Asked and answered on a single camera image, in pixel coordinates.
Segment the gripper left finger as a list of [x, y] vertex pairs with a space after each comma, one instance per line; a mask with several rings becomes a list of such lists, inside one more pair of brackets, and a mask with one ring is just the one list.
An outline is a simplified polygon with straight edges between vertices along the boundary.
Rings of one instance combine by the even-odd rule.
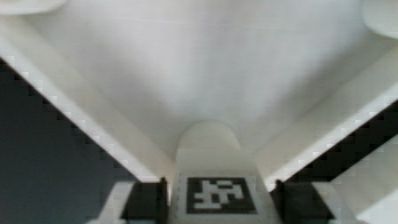
[[107, 196], [100, 215], [88, 224], [167, 224], [167, 180], [121, 181]]

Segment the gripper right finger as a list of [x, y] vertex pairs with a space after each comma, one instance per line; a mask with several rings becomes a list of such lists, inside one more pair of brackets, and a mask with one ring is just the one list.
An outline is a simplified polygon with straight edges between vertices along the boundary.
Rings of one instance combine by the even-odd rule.
[[329, 182], [276, 181], [271, 192], [283, 224], [356, 224], [356, 215]]

